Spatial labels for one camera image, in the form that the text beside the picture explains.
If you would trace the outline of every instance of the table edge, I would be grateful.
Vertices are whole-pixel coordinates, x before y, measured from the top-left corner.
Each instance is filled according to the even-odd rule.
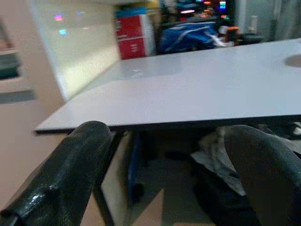
[[[263,117],[248,117],[248,118],[231,118],[231,119],[216,119],[216,120],[201,120],[201,121],[177,121],[177,122],[160,122],[149,124],[131,124],[109,126],[112,132],[123,132],[128,130],[154,130],[154,129],[184,129],[198,127],[219,127],[231,126],[238,124],[283,124],[288,122],[301,121],[301,114],[298,115],[280,115],[280,116],[263,116]],[[53,135],[53,134],[70,134],[75,128],[62,129],[35,129],[36,135]]]

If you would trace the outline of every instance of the blue bag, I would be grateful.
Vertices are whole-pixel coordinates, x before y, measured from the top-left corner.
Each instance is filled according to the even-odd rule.
[[[184,23],[163,31],[159,50],[161,53],[177,53],[214,48],[210,35],[216,35],[215,22]]]

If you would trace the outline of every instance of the white table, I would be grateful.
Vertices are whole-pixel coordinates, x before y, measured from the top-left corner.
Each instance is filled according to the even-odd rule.
[[[42,122],[38,134],[86,121],[112,130],[301,120],[301,40],[120,61]]]

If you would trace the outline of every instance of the white cloth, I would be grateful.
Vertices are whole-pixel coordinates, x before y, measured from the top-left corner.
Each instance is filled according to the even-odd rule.
[[[218,175],[228,186],[243,196],[246,195],[239,178],[233,176],[237,172],[232,165],[224,145],[225,128],[200,140],[200,151],[191,154],[192,158],[211,172]]]

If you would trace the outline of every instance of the red box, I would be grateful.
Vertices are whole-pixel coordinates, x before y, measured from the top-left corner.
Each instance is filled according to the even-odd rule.
[[[117,18],[116,34],[118,39],[143,36],[142,17],[137,15]]]
[[[146,56],[143,37],[119,40],[118,44],[123,60]]]

